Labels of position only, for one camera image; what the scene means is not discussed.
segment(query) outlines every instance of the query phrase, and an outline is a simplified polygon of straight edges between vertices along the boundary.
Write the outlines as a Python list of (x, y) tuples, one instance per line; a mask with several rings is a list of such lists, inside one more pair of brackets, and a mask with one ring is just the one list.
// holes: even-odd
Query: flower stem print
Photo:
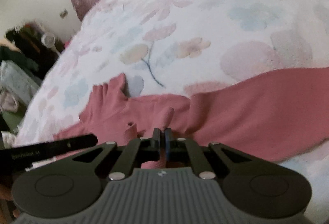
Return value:
[(151, 69), (151, 54), (152, 49), (154, 47), (155, 41), (162, 40), (168, 36), (170, 36), (174, 31), (176, 30), (176, 24), (172, 24), (170, 26), (164, 26), (160, 28), (153, 28), (149, 32), (147, 32), (143, 36), (143, 40), (148, 41), (151, 43), (150, 46), (146, 44), (137, 44), (131, 49), (125, 51), (120, 56), (120, 61), (124, 63), (125, 65), (131, 65), (134, 63), (137, 63), (139, 61), (142, 61), (146, 64), (151, 77), (154, 79), (154, 81), (161, 87), (165, 88), (165, 86), (156, 79), (154, 73)]

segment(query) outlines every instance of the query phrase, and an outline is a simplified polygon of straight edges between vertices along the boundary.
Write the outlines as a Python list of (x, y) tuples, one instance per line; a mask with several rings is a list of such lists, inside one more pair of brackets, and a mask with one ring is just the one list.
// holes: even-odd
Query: beige cloth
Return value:
[(8, 47), (9, 49), (11, 49), (12, 51), (16, 51), (16, 52), (21, 52), (21, 50), (19, 48), (17, 48), (14, 44), (12, 44), (8, 39), (6, 38), (0, 38), (0, 45), (4, 45), (6, 47)]

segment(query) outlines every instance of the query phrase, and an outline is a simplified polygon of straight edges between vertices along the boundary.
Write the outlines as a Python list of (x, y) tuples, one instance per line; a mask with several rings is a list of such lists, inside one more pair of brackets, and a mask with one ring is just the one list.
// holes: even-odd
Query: finger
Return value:
[(18, 209), (15, 209), (15, 210), (13, 211), (13, 215), (14, 215), (15, 218), (18, 218), (19, 215), (20, 215), (19, 210), (18, 210)]
[(0, 199), (11, 201), (13, 199), (11, 190), (0, 184)]

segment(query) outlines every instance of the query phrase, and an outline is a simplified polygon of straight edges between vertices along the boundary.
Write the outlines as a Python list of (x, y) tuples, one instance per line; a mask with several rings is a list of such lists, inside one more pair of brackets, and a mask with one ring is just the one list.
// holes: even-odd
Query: blue flower print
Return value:
[(119, 49), (125, 47), (125, 46), (129, 46), (130, 43), (132, 43), (136, 37), (142, 33), (143, 28), (141, 27), (132, 27), (128, 30), (128, 32), (123, 35), (120, 36), (115, 44), (115, 46), (113, 47), (113, 49), (111, 50), (112, 53), (116, 53)]
[(236, 7), (229, 11), (232, 20), (240, 20), (244, 31), (263, 30), (270, 24), (279, 22), (281, 9), (255, 3), (250, 8)]
[(70, 85), (64, 92), (65, 100), (64, 100), (64, 108), (74, 107), (78, 105), (80, 99), (86, 95), (88, 92), (88, 84), (85, 78), (80, 79), (74, 85)]

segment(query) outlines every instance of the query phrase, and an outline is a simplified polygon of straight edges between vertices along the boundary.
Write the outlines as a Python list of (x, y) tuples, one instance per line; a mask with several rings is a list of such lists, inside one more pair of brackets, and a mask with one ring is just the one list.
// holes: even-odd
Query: floral bedsheet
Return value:
[[(101, 0), (48, 73), (15, 145), (78, 121), (92, 86), (127, 75), (130, 96), (225, 88), (270, 70), (329, 66), (329, 0)], [(329, 144), (287, 160), (313, 187), (306, 215), (329, 212)]]

